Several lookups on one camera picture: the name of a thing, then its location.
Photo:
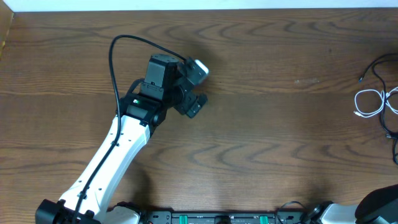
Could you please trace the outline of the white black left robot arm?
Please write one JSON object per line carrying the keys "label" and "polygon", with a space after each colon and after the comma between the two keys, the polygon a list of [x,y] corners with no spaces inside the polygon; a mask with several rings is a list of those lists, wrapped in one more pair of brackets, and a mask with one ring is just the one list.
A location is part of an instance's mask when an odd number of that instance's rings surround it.
{"label": "white black left robot arm", "polygon": [[86,169],[58,202],[43,200],[35,222],[139,223],[140,212],[128,205],[108,208],[113,194],[168,109],[175,108],[189,118],[201,110],[207,97],[194,94],[193,89],[209,72],[198,59],[152,55],[145,77],[134,81],[120,99],[109,132]]}

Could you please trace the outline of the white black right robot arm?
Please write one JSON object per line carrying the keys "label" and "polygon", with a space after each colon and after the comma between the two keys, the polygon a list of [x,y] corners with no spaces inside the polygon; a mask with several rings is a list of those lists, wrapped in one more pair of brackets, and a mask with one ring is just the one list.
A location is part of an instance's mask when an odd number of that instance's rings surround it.
{"label": "white black right robot arm", "polygon": [[374,190],[359,204],[324,202],[305,213],[301,221],[312,224],[397,224],[397,185]]}

